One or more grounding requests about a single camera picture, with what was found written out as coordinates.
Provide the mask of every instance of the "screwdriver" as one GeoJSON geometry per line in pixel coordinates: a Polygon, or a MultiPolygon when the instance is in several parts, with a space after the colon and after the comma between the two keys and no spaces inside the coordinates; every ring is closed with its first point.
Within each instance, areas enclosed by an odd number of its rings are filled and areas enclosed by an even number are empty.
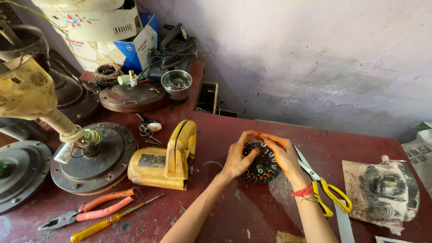
{"type": "Polygon", "coordinates": [[[159,195],[157,197],[154,197],[154,198],[152,198],[152,199],[150,199],[150,200],[148,200],[146,202],[143,202],[143,203],[141,203],[141,204],[139,204],[139,205],[137,205],[137,206],[135,206],[133,208],[129,208],[128,210],[126,210],[125,212],[123,212],[121,214],[117,214],[117,213],[113,214],[111,217],[109,217],[109,218],[107,218],[105,220],[102,220],[102,221],[100,221],[100,222],[98,222],[98,223],[96,223],[96,224],[94,224],[94,225],[92,225],[92,226],[90,226],[88,228],[85,228],[85,229],[83,229],[80,232],[77,232],[77,233],[73,234],[73,236],[70,238],[70,241],[72,241],[72,242],[78,242],[78,241],[80,241],[82,239],[85,239],[85,238],[93,235],[94,233],[100,231],[101,229],[107,227],[108,225],[117,222],[121,217],[127,215],[128,213],[130,213],[130,212],[132,212],[132,211],[134,211],[136,209],[139,209],[140,207],[146,205],[147,203],[149,203],[149,202],[151,202],[151,201],[153,201],[153,200],[155,200],[157,198],[162,197],[163,195],[164,195],[164,193],[162,193],[161,195],[159,195]]]}

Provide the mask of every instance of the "white shell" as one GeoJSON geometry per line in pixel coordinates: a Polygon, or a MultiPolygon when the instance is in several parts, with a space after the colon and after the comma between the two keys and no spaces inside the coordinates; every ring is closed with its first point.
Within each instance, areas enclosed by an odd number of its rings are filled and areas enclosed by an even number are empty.
{"type": "Polygon", "coordinates": [[[159,131],[162,129],[162,125],[157,122],[153,122],[147,125],[147,127],[152,131],[159,131]]]}

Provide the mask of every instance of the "metal bangle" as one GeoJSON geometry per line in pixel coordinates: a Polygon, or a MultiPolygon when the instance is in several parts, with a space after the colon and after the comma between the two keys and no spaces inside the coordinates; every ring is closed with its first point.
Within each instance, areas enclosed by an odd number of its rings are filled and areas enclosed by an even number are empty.
{"type": "Polygon", "coordinates": [[[292,193],[294,194],[294,196],[301,198],[303,200],[306,200],[306,201],[318,201],[318,198],[316,196],[315,196],[315,199],[310,199],[310,198],[304,198],[304,197],[300,196],[294,190],[292,190],[292,193]]]}

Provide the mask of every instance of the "table surface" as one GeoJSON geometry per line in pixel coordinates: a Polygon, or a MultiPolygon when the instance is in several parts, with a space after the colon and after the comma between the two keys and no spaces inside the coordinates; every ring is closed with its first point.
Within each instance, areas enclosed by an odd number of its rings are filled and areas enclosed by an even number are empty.
{"type": "MultiPolygon", "coordinates": [[[[328,183],[343,191],[345,187],[342,160],[378,164],[383,154],[391,159],[408,160],[399,142],[393,139],[195,112],[193,110],[201,88],[201,82],[198,81],[203,80],[204,67],[204,59],[194,59],[190,70],[194,82],[187,102],[183,104],[168,102],[159,109],[141,113],[162,124],[162,130],[155,133],[155,137],[162,142],[159,147],[166,147],[171,133],[180,121],[190,119],[197,124],[197,152],[193,164],[199,172],[191,176],[187,191],[139,186],[126,178],[107,192],[136,188],[139,197],[129,205],[130,207],[161,193],[165,193],[165,196],[123,217],[118,223],[108,226],[82,242],[159,242],[181,216],[182,208],[187,210],[214,176],[221,171],[219,163],[222,165],[225,163],[229,146],[236,142],[241,132],[245,130],[253,129],[290,138],[294,144],[300,146],[300,151],[311,167],[328,183]]],[[[97,122],[122,124],[134,133],[140,148],[147,147],[144,138],[139,135],[138,127],[141,120],[135,114],[112,112],[100,107],[94,115],[82,121],[80,125],[86,126],[97,122]]],[[[57,135],[53,134],[52,139],[47,142],[52,152],[60,144],[57,135]]],[[[415,174],[411,164],[407,164],[415,174]]],[[[432,241],[430,230],[432,200],[417,174],[415,177],[420,189],[420,210],[411,222],[403,223],[405,230],[402,231],[402,236],[391,234],[387,228],[350,219],[356,242],[375,242],[375,236],[410,242],[432,241]]],[[[242,178],[237,178],[217,200],[196,242],[276,242],[278,231],[302,237],[302,224],[295,200],[289,197],[285,184],[286,179],[283,174],[262,185],[251,184],[242,178]]],[[[27,204],[0,216],[0,242],[69,242],[73,233],[101,219],[73,223],[51,232],[38,231],[37,228],[62,213],[77,209],[83,201],[91,201],[100,195],[80,196],[68,193],[59,189],[49,177],[27,204]]],[[[324,203],[335,212],[333,202],[327,196],[322,198],[324,203]]],[[[98,209],[117,201],[109,201],[98,209]]],[[[340,239],[336,216],[327,220],[340,239]]]]}

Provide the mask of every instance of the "pliers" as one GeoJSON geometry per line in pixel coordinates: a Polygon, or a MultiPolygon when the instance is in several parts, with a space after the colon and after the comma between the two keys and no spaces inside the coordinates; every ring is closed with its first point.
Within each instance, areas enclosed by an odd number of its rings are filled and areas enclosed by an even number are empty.
{"type": "Polygon", "coordinates": [[[134,196],[135,193],[136,193],[136,189],[129,189],[121,192],[113,192],[113,193],[105,194],[103,196],[96,198],[91,202],[81,204],[81,206],[77,210],[69,211],[67,213],[64,213],[58,217],[51,219],[45,224],[39,226],[38,230],[56,230],[60,227],[71,224],[75,221],[83,221],[83,220],[110,215],[115,211],[119,210],[120,208],[126,206],[130,202],[132,202],[135,198],[134,196]],[[112,205],[111,207],[90,212],[92,209],[96,208],[97,206],[99,206],[104,202],[110,201],[115,198],[124,198],[124,197],[126,198],[120,201],[119,203],[112,205]]]}

